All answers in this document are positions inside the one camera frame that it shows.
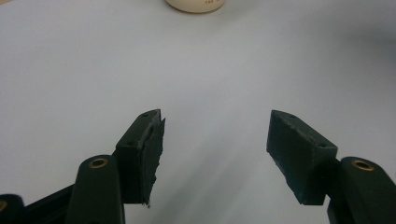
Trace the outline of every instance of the brass insert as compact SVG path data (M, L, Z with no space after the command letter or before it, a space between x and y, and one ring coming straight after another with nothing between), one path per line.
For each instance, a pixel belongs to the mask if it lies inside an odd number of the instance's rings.
M359 169L364 170L364 171L373 171L374 170L374 166L369 164L369 163L367 163L367 162L365 162L365 161L355 160L355 161L352 162L352 164L354 166L358 167Z
M108 163L107 159L99 158L99 159L96 159L96 160L93 160L90 162L90 168L98 169L98 168L106 166L107 163Z
M7 207L6 201L0 201L0 212L2 212Z

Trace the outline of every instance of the white background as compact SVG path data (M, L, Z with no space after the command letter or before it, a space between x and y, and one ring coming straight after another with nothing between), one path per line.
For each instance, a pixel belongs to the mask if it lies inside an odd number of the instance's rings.
M227 0L204 15L163 0L0 6L0 194L25 204L73 184L134 119L160 108L151 208L127 223L328 223L265 151L272 109L396 180L396 3Z

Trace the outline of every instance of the white container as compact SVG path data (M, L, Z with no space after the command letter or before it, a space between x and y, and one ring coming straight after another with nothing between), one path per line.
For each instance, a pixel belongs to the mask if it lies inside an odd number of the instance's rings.
M166 0L169 5L191 13L204 13L218 9L224 0Z

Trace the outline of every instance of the screw hole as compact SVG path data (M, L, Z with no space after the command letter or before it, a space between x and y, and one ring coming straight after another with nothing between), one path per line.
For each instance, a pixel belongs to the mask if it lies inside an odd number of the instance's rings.
M367 163L365 161L353 161L352 164L364 171L373 171L374 170L374 166L370 165L369 163Z
M6 201L0 201L0 212L2 212L7 207Z
M108 163L107 159L99 158L90 162L90 168L97 169L106 166Z

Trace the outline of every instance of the white table surface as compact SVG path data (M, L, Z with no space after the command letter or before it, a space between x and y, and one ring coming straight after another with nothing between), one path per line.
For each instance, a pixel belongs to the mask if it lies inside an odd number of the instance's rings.
M272 109L396 180L396 2L163 0L0 6L0 194L73 184L141 113L166 118L151 208L127 223L328 223L265 151Z

